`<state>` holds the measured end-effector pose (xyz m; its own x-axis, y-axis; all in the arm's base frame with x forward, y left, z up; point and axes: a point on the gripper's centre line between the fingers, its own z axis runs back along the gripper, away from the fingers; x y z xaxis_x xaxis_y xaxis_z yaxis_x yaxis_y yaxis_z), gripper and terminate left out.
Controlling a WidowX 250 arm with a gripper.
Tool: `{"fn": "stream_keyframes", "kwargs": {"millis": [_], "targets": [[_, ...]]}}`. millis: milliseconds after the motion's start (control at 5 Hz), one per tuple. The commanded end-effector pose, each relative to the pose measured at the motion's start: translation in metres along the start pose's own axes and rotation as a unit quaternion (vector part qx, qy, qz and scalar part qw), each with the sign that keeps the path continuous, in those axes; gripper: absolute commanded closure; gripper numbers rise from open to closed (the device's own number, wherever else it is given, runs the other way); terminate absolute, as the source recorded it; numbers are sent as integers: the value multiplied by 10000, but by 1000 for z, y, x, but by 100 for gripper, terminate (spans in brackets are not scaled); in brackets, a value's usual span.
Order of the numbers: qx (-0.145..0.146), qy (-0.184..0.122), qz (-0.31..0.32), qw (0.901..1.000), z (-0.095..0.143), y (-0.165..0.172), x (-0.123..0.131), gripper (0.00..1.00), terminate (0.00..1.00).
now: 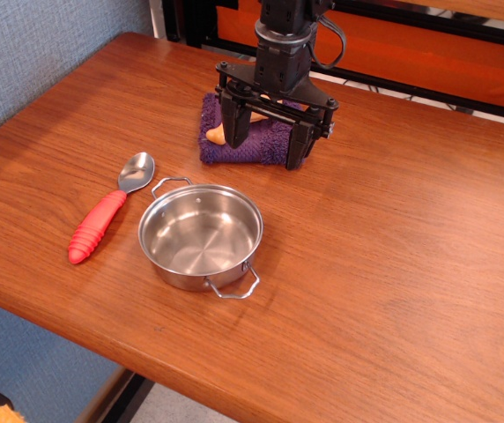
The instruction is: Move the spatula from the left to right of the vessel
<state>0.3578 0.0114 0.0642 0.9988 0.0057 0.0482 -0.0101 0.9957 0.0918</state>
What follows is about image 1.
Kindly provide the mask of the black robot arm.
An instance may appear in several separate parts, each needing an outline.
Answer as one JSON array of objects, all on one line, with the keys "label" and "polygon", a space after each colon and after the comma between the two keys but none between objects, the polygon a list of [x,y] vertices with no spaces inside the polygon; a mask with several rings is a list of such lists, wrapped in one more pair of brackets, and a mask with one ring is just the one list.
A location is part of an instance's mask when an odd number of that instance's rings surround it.
[{"label": "black robot arm", "polygon": [[310,80],[312,65],[330,70],[315,53],[319,26],[345,43],[344,31],[325,17],[332,1],[263,1],[255,23],[254,65],[221,62],[216,87],[225,140],[234,149],[248,137],[252,114],[291,125],[285,166],[299,168],[316,140],[330,136],[338,102]]}]

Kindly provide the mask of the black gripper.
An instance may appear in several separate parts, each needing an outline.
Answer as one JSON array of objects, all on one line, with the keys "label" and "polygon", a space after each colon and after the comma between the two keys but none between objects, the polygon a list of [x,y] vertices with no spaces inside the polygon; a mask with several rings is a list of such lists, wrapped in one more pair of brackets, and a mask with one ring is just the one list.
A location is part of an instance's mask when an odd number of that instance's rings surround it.
[{"label": "black gripper", "polygon": [[253,112],[292,126],[285,168],[298,169],[312,139],[334,129],[338,102],[310,80],[315,33],[258,33],[256,63],[216,65],[216,87],[226,143],[233,149],[248,137]]}]

